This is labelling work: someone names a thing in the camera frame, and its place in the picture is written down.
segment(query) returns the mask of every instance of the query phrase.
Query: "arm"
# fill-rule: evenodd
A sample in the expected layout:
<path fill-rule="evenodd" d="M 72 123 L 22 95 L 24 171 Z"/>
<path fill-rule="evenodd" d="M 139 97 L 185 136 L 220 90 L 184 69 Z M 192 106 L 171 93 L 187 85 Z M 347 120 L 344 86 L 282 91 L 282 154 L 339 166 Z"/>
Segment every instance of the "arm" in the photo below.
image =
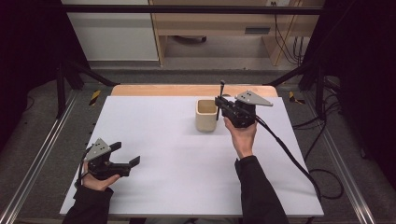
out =
<path fill-rule="evenodd" d="M 85 175 L 83 185 L 79 186 L 74 196 L 75 204 L 67 212 L 63 224 L 106 224 L 110 199 L 113 190 L 108 186 L 116 182 L 119 175 L 113 175 L 107 180 L 97 180 L 92 175 Z"/>
<path fill-rule="evenodd" d="M 255 156 L 235 162 L 241 181 L 244 224 L 289 223 L 282 204 Z"/>
<path fill-rule="evenodd" d="M 235 162 L 235 169 L 241 181 L 244 224 L 289 223 L 271 183 L 253 156 L 257 122 L 243 129 L 236 129 L 227 118 L 224 118 L 224 123 L 231 133 L 233 147 L 240 159 Z"/>

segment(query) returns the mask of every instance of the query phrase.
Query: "person's right hand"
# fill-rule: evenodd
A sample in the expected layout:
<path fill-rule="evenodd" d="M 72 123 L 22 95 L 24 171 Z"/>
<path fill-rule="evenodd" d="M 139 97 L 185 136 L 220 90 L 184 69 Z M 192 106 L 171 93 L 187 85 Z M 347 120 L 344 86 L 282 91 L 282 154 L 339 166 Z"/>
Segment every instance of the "person's right hand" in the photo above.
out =
<path fill-rule="evenodd" d="M 247 128 L 235 128 L 231 121 L 224 117 L 225 127 L 230 131 L 233 147 L 239 159 L 253 155 L 254 137 L 257 132 L 257 122 Z"/>

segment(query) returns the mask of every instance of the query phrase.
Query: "human hand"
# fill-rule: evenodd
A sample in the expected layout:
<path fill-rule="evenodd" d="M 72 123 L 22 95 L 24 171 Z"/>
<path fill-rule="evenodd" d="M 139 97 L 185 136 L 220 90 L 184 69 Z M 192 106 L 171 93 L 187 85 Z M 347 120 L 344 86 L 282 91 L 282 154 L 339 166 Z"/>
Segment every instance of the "human hand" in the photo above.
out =
<path fill-rule="evenodd" d="M 233 147 L 239 159 L 253 155 L 254 137 L 257 131 L 257 122 L 247 128 L 235 128 L 231 121 L 224 117 L 225 127 L 230 131 Z"/>
<path fill-rule="evenodd" d="M 84 162 L 84 171 L 88 172 L 87 162 Z M 89 189 L 105 191 L 108 188 L 108 186 L 114 184 L 118 179 L 120 179 L 119 175 L 113 175 L 106 180 L 98 180 L 95 177 L 93 177 L 93 175 L 86 174 L 82 178 L 82 185 Z"/>

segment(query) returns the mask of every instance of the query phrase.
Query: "cabinet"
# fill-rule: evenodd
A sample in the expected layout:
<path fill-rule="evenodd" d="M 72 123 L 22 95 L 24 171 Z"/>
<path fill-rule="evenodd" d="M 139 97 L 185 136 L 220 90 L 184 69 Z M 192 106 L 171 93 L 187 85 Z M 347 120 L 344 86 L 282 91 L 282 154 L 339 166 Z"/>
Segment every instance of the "cabinet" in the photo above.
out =
<path fill-rule="evenodd" d="M 147 5 L 147 0 L 63 0 L 77 5 Z M 88 61 L 158 61 L 149 13 L 68 13 Z"/>
<path fill-rule="evenodd" d="M 324 0 L 286 2 L 289 2 L 289 7 L 321 7 Z M 268 6 L 267 0 L 149 0 L 149 3 L 159 6 Z M 276 18 L 278 30 L 286 39 L 290 36 L 311 36 L 318 20 L 318 16 L 278 15 Z M 276 43 L 275 15 L 154 13 L 152 19 L 160 63 L 163 62 L 169 35 L 261 35 L 266 47 L 263 50 L 268 51 L 272 64 L 278 65 L 282 56 L 284 45 L 279 34 L 280 46 Z"/>

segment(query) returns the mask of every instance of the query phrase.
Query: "white cabinet door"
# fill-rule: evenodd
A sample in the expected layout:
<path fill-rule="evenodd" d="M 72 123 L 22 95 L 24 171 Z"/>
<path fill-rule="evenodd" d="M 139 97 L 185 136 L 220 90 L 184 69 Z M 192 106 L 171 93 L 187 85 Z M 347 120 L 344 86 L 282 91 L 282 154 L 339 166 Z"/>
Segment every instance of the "white cabinet door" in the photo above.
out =
<path fill-rule="evenodd" d="M 76 5 L 147 5 L 147 0 L 62 0 Z M 151 17 L 135 13 L 68 13 L 88 61 L 158 61 Z"/>

